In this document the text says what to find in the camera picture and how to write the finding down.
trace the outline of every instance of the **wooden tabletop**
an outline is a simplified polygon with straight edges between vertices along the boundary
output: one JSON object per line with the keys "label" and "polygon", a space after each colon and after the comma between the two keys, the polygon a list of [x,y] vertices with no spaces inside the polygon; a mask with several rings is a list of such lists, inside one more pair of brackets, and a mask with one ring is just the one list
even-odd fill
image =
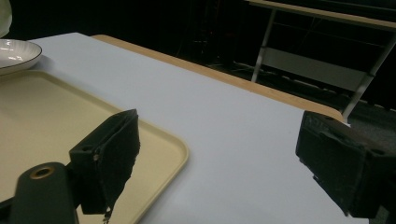
{"label": "wooden tabletop", "polygon": [[288,5],[288,4],[265,1],[265,0],[247,0],[247,1],[251,5],[257,7],[279,9],[286,12],[291,12],[306,16],[313,16],[330,21],[340,21],[340,22],[380,29],[380,30],[396,32],[396,22],[375,20],[366,17],[349,15],[345,13],[320,10],[310,7],[298,7],[294,5]]}
{"label": "wooden tabletop", "polygon": [[312,101],[305,100],[303,98],[285,93],[283,91],[277,91],[268,87],[265,87],[263,85],[244,80],[239,77],[234,77],[229,74],[225,74],[213,69],[210,69],[208,67],[201,66],[196,63],[190,63],[184,60],[181,60],[176,57],[172,57],[163,53],[160,53],[155,50],[151,49],[146,49],[142,48],[140,46],[119,40],[117,38],[108,36],[108,35],[94,35],[93,38],[104,41],[108,44],[123,48],[123,49],[128,49],[130,51],[133,51],[135,53],[139,53],[145,56],[148,56],[150,58],[165,62],[165,63],[170,63],[172,65],[190,70],[192,72],[201,74],[206,77],[211,77],[214,78],[215,80],[228,83],[230,85],[233,85],[235,87],[255,92],[259,95],[277,100],[279,102],[288,104],[288,105],[293,105],[298,108],[301,108],[303,110],[308,110],[308,111],[313,111],[317,112],[329,117],[332,117],[334,119],[338,119],[340,121],[344,121],[341,113],[337,111],[334,108],[328,107],[326,105],[321,105]]}

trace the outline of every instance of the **wooden table edge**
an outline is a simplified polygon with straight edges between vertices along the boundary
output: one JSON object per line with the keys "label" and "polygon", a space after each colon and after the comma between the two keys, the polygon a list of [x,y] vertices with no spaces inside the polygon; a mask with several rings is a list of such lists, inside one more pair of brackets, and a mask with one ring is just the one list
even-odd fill
{"label": "wooden table edge", "polygon": [[93,35],[93,38],[106,42],[107,44],[111,44],[113,46],[117,46],[122,49],[127,49],[130,51],[133,51],[138,54],[142,54],[144,56],[165,62],[165,63],[170,63],[172,65],[190,70],[192,72],[198,73],[200,75],[206,76],[206,77],[211,77],[214,78],[215,80],[233,85],[235,87],[244,89],[246,91],[251,91],[254,93],[257,93],[259,95],[271,98],[273,100],[282,102],[287,105],[292,105],[295,107],[298,107],[302,110],[308,110],[312,112],[316,112],[319,114],[326,115],[328,117],[337,119],[339,121],[344,122],[344,119],[341,115],[341,113],[331,107],[328,107],[326,105],[321,105],[309,100],[306,100],[304,98],[300,98],[295,95],[291,95],[288,93],[285,93],[283,91],[277,91],[274,89],[271,89],[269,87],[265,87],[263,85],[244,80],[240,77],[234,77],[216,70],[213,70],[211,68],[196,64],[196,63],[191,63],[187,62],[184,60],[181,60],[179,58],[160,53],[158,51],[152,50],[152,49],[146,49],[140,46],[137,46],[135,44],[131,44],[129,42],[114,38],[109,35]]}

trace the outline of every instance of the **table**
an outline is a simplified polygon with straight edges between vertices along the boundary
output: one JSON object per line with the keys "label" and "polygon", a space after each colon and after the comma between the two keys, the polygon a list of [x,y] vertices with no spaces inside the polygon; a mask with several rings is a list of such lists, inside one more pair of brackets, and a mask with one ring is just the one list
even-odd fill
{"label": "table", "polygon": [[[364,92],[373,81],[377,71],[382,63],[386,60],[391,50],[396,44],[396,22],[380,21],[354,15],[348,15],[337,12],[330,12],[309,7],[298,7],[288,4],[265,0],[247,0],[251,5],[256,7],[266,7],[271,9],[270,19],[268,21],[265,35],[262,41],[262,46],[257,58],[255,69],[251,81],[255,82],[259,74],[262,64],[266,64],[287,72],[291,72],[303,77],[309,77],[317,81],[331,84],[349,91],[354,94],[343,110],[344,121],[347,118],[363,96]],[[271,30],[274,24],[277,11],[285,11],[310,17],[322,18],[329,21],[338,21],[353,25],[365,26],[378,30],[385,30],[392,32],[393,36],[388,44],[384,47],[382,53],[374,63],[370,71],[363,72],[350,68],[345,68],[339,65],[321,62],[314,59],[309,59],[303,56],[294,55],[277,49],[268,48],[268,40],[270,38]]]}
{"label": "table", "polygon": [[137,108],[141,119],[187,143],[189,162],[141,223],[368,223],[344,217],[295,156],[302,109],[219,81],[225,74],[94,38],[32,40],[43,48],[33,69],[120,108]]}

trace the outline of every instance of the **dark background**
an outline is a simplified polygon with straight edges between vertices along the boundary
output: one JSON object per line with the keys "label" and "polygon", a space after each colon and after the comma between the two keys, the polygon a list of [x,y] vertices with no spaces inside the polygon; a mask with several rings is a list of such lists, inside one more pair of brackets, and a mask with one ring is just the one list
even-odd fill
{"label": "dark background", "polygon": [[[195,63],[225,66],[235,62],[254,66],[270,12],[243,0],[10,3],[13,22],[6,38],[29,40],[73,32],[111,35]],[[368,71],[390,37],[389,32],[279,12],[269,46]],[[395,109],[395,71],[396,49],[362,99]]]}

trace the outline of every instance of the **white tabletop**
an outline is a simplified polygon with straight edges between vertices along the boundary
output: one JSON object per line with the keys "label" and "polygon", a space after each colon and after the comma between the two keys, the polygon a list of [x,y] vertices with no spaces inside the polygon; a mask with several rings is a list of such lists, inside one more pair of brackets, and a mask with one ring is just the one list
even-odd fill
{"label": "white tabletop", "polygon": [[80,34],[33,40],[45,70],[179,136],[184,170],[141,223],[368,223],[295,155],[304,111]]}

